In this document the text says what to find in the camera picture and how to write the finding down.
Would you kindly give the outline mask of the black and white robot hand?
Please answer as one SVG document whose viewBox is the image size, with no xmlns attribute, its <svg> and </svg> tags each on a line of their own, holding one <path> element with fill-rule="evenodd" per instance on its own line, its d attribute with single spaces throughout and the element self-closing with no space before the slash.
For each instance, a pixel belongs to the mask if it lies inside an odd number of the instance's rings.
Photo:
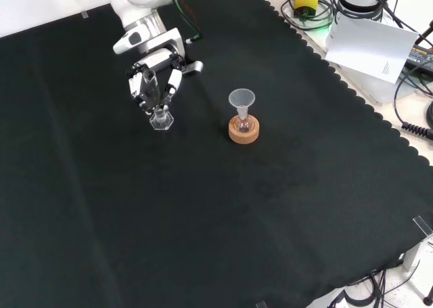
<svg viewBox="0 0 433 308">
<path fill-rule="evenodd" d="M 179 90 L 182 78 L 203 70 L 201 61 L 191 61 L 185 52 L 178 29 L 160 33 L 155 37 L 146 28 L 135 27 L 126 32 L 113 46 L 114 53 L 122 54 L 141 49 L 143 57 L 128 70 L 131 97 L 148 115 L 155 109 L 166 110 Z M 170 68 L 171 74 L 164 91 L 160 91 L 156 73 Z"/>
</svg>

